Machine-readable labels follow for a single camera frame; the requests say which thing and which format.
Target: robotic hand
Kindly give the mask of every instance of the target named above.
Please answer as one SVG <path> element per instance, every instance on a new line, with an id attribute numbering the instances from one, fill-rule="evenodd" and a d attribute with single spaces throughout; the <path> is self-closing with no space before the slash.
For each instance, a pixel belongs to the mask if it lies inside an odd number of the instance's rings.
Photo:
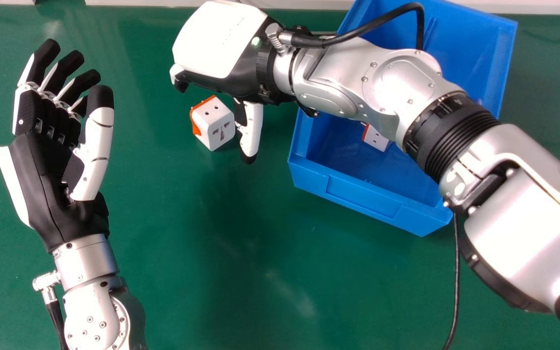
<path id="1" fill-rule="evenodd" d="M 176 38 L 171 80 L 181 92 L 193 83 L 241 105 L 296 101 L 311 117 L 371 124 L 439 184 L 445 206 L 468 217 L 460 250 L 482 281 L 513 307 L 560 319 L 560 161 L 442 77 L 422 51 L 420 4 L 379 24 L 407 11 L 417 13 L 417 49 L 387 50 L 358 37 L 373 22 L 315 38 L 252 6 L 205 2 Z M 245 155 L 256 153 L 260 124 L 261 113 L 246 113 Z"/>
<path id="2" fill-rule="evenodd" d="M 0 169 L 21 221 L 36 230 L 56 270 L 37 277 L 63 350 L 144 350 L 144 310 L 118 276 L 107 237 L 107 205 L 98 192 L 107 169 L 113 94 L 96 86 L 72 51 L 45 75 L 60 47 L 48 39 L 29 58 L 14 98 L 14 141 L 0 147 Z M 86 97 L 80 95 L 89 89 Z M 80 120 L 87 114 L 82 132 Z M 62 318 L 54 286 L 64 288 Z"/>

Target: green table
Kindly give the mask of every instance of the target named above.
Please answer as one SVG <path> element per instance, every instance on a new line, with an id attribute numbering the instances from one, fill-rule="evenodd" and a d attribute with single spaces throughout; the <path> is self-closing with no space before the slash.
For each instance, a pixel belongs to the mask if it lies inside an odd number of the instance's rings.
<path id="1" fill-rule="evenodd" d="M 79 49 L 115 91 L 116 133 L 102 192 L 122 276 L 144 304 L 149 348 L 438 349 L 451 323 L 450 227 L 419 238 L 293 187 L 294 105 L 267 107 L 259 158 L 208 152 L 189 107 L 209 95 L 170 84 L 171 46 L 191 9 L 0 6 L 0 144 L 31 51 Z M 334 12 L 269 11 L 333 30 Z M 502 120 L 560 158 L 560 17 L 520 27 Z M 33 277 L 53 269 L 0 175 L 0 350 L 55 349 Z M 457 349 L 560 349 L 551 315 L 509 308 L 462 266 Z"/>

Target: black wire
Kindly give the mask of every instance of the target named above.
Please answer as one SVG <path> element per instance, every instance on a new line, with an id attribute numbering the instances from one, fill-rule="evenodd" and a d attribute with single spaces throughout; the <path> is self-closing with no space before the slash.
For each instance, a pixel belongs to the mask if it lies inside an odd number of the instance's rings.
<path id="1" fill-rule="evenodd" d="M 449 337 L 446 339 L 446 343 L 442 346 L 442 350 L 448 350 L 453 343 L 453 338 L 455 337 L 455 331 L 457 330 L 457 319 L 459 316 L 459 229 L 457 223 L 457 214 L 453 214 L 453 231 L 455 232 L 455 295 L 453 301 L 453 321 L 451 322 L 451 331 L 449 332 Z"/>
<path id="2" fill-rule="evenodd" d="M 418 2 L 410 2 L 405 5 L 401 5 L 396 9 L 388 13 L 384 13 L 380 17 L 371 20 L 356 29 L 348 31 L 342 35 L 338 35 L 332 38 L 320 39 L 314 38 L 304 34 L 293 34 L 291 38 L 291 45 L 294 47 L 328 47 L 330 45 L 339 44 L 341 42 L 345 42 L 352 38 L 358 37 L 364 33 L 368 33 L 376 29 L 377 27 L 383 25 L 386 22 L 393 20 L 394 18 L 399 17 L 404 13 L 408 13 L 410 11 L 416 12 L 416 49 L 422 50 L 423 47 L 423 37 L 424 37 L 424 27 L 425 27 L 425 10 L 422 5 Z"/>

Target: blue plastic bin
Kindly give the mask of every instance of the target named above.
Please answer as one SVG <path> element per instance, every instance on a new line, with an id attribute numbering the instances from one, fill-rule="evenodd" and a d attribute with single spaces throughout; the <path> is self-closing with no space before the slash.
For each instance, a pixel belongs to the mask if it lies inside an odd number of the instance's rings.
<path id="1" fill-rule="evenodd" d="M 344 33 L 407 3 L 356 0 Z M 422 0 L 425 51 L 442 73 L 498 117 L 517 24 L 441 0 Z M 364 35 L 387 49 L 414 47 L 416 14 L 407 13 Z M 438 185 L 396 145 L 380 152 L 362 142 L 364 127 L 331 115 L 297 114 L 289 168 L 297 188 L 357 210 L 418 236 L 448 224 Z"/>

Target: blue bin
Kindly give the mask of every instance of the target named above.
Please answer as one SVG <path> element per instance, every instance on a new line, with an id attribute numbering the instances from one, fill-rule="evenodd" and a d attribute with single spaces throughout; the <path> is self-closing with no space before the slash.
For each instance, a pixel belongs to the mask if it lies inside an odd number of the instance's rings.
<path id="1" fill-rule="evenodd" d="M 339 32 L 345 33 L 407 3 L 356 0 Z M 442 73 L 498 118 L 517 24 L 442 0 L 422 0 L 425 51 Z M 407 13 L 364 35 L 387 49 L 416 44 L 416 15 Z M 364 127 L 343 118 L 297 114 L 289 168 L 297 188 L 357 210 L 418 236 L 448 224 L 438 185 L 396 145 L 380 152 L 362 142 Z"/>

